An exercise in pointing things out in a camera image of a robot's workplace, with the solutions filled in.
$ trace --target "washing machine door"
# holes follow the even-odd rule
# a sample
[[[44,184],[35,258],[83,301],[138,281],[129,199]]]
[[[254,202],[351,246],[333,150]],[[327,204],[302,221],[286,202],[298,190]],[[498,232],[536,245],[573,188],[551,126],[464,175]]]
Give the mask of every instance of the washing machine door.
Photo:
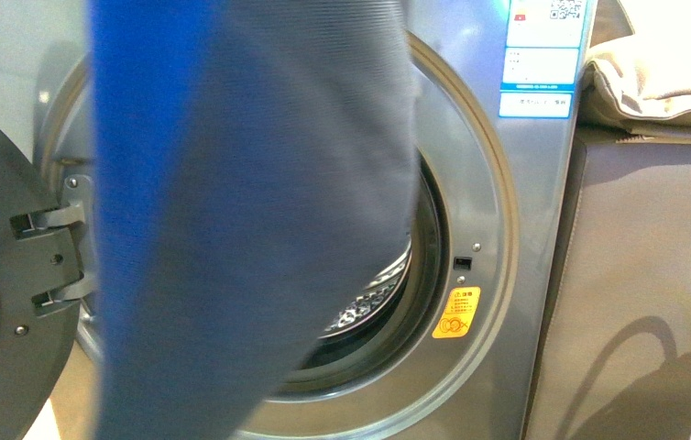
[[[60,207],[0,131],[0,440],[24,436],[71,352],[82,275],[69,225],[82,212]]]

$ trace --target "gray washing machine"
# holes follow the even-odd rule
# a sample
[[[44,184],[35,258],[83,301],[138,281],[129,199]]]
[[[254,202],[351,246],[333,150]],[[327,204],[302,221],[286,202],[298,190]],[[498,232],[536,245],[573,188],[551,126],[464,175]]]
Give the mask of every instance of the gray washing machine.
[[[521,437],[596,0],[405,3],[410,249],[238,438]],[[0,3],[0,440],[32,424],[74,337],[100,361],[83,23],[80,1]]]

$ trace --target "blue fabric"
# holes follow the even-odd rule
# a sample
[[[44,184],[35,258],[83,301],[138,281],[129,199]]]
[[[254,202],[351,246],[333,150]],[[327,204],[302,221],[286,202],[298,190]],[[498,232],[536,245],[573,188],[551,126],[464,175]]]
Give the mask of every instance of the blue fabric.
[[[402,252],[395,1],[93,2],[98,439],[227,438]]]

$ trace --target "pillow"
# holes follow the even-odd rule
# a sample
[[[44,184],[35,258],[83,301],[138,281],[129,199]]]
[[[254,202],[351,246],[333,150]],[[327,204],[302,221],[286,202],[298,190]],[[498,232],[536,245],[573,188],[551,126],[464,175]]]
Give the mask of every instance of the pillow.
[[[691,35],[691,0],[618,0],[618,2],[629,19],[634,34]]]
[[[691,28],[635,34],[591,49],[579,121],[641,133],[691,127]]]

